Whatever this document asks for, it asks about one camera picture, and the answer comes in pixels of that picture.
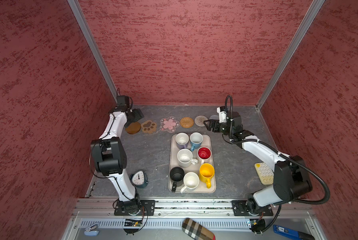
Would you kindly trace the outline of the grey round coaster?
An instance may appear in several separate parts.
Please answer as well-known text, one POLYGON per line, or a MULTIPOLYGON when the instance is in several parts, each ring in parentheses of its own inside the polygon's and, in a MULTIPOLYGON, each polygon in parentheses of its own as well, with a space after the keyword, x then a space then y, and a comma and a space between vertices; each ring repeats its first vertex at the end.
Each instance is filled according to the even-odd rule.
POLYGON ((219 115, 212 115, 209 118, 210 120, 219 120, 219 115))

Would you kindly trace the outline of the paw print coaster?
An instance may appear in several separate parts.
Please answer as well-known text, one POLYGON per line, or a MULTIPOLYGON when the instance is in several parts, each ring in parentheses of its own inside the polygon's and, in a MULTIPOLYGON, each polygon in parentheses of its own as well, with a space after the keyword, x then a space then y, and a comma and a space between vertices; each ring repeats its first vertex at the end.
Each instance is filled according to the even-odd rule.
POLYGON ((157 123, 152 120, 147 120, 141 124, 141 130, 145 134, 153 134, 157 131, 157 123))

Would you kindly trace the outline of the blue mug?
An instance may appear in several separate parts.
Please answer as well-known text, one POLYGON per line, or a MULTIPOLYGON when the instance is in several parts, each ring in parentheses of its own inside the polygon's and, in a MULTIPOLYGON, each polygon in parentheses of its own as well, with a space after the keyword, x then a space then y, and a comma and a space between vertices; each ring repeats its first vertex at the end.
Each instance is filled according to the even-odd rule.
POLYGON ((201 133, 192 133, 190 135, 191 151, 193 152, 194 150, 200 148, 203 140, 204 140, 204 138, 201 133))

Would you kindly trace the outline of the brown wicker round coaster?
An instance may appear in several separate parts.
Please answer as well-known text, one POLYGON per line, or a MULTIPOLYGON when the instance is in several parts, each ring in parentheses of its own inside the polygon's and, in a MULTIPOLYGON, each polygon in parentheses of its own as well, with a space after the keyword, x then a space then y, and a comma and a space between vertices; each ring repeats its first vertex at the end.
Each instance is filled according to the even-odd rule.
POLYGON ((195 121, 190 117, 184 117, 180 120, 180 125, 185 129, 189 129, 189 128, 193 127, 194 124, 195 124, 195 121))

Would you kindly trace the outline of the white mug purple outside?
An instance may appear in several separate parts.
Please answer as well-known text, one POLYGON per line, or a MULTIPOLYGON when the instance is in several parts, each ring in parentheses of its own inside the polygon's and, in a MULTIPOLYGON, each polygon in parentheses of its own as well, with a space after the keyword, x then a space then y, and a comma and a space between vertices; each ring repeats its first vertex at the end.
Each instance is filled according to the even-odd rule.
POLYGON ((190 142, 190 137, 186 133, 178 133, 175 137, 175 142, 178 149, 187 149, 190 142))

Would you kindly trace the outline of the pink flower coaster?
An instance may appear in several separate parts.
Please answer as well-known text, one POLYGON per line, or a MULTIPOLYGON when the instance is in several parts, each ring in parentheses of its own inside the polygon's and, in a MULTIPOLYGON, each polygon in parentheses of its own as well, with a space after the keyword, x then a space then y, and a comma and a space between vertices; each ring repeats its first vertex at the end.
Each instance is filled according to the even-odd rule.
POLYGON ((168 133, 174 133, 176 128, 180 126, 180 122, 175 117, 163 118, 160 120, 160 130, 167 131, 168 133))

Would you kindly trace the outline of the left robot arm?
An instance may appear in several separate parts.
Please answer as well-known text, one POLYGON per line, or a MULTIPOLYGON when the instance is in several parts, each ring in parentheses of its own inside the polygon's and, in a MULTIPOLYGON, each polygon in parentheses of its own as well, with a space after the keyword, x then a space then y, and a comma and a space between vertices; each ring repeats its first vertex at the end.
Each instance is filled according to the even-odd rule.
POLYGON ((116 110, 109 114, 109 121, 103 134, 90 145, 89 163, 103 179, 111 181, 118 193, 118 203, 122 211, 136 216, 142 210, 140 198, 126 172, 127 156, 121 142, 121 133, 128 119, 126 110, 116 110))

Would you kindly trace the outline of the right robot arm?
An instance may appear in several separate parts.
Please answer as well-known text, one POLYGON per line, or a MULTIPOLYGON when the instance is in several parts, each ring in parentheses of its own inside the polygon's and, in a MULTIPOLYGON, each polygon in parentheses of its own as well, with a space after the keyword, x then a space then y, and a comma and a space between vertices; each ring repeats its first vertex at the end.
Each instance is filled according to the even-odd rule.
POLYGON ((218 120, 206 120, 204 124, 207 130, 228 136, 230 144, 253 154, 273 171, 272 185, 249 195, 246 206, 251 215, 261 214, 269 205, 277 206, 288 202, 322 205, 329 201, 331 197, 329 186, 305 166, 305 161, 301 157, 277 151, 252 132, 244 130, 242 125, 235 124, 233 120, 228 119, 224 123, 218 120), (320 200, 300 198, 313 190, 310 176, 316 178, 324 189, 325 195, 320 200))

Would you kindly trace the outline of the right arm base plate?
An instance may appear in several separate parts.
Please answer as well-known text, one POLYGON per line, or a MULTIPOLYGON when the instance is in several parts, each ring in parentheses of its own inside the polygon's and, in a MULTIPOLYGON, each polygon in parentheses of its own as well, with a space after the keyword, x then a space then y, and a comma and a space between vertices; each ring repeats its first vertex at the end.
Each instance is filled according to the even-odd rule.
POLYGON ((234 200, 232 209, 234 216, 269 217, 274 215, 270 205, 260 207, 254 200, 234 200))

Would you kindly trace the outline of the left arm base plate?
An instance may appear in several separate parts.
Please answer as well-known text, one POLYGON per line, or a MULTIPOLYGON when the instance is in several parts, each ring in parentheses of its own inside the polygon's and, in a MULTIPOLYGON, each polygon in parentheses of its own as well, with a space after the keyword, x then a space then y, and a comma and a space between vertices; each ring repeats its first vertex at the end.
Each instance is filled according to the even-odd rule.
POLYGON ((155 200, 133 200, 126 202, 116 200, 112 206, 115 216, 153 216, 155 200))

